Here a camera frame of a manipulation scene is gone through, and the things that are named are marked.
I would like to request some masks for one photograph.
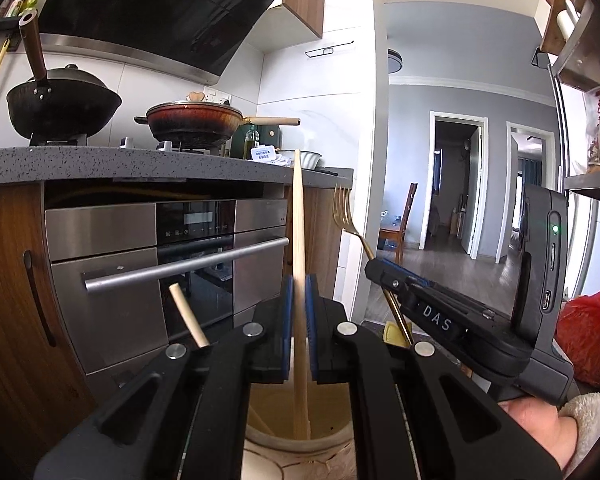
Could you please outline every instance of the hand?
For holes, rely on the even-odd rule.
[[[500,407],[564,469],[576,451],[578,425],[570,416],[558,416],[555,406],[535,397],[506,400]]]

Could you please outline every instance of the bowl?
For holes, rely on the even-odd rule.
[[[296,150],[280,150],[278,153],[288,156],[291,160],[296,159]],[[300,167],[303,170],[314,170],[321,156],[320,153],[300,151]]]

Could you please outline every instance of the curtain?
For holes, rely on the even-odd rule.
[[[530,158],[518,159],[518,171],[522,172],[522,185],[536,184],[542,186],[542,162]]]
[[[442,149],[433,152],[433,194],[440,194],[440,184],[442,183]]]

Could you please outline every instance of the range hood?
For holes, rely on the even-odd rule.
[[[215,84],[273,0],[46,0],[45,50],[131,62]]]

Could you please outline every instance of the chopstick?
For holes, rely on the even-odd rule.
[[[294,438],[309,440],[307,399],[306,312],[304,311],[304,190],[300,150],[296,150],[293,182],[293,275],[294,275]]]
[[[205,333],[202,332],[200,323],[198,323],[195,314],[193,314],[187,298],[184,297],[182,289],[180,288],[180,284],[174,283],[173,285],[170,285],[169,292],[171,293],[174,303],[178,307],[178,311],[182,316],[184,324],[187,325],[187,328],[189,329],[193,341],[195,341],[200,348],[209,346],[209,339],[207,339]],[[251,405],[249,405],[249,414],[256,421],[256,424],[265,430],[264,433],[275,435],[271,428],[264,420],[262,420],[260,415],[258,415],[258,412],[256,412]]]

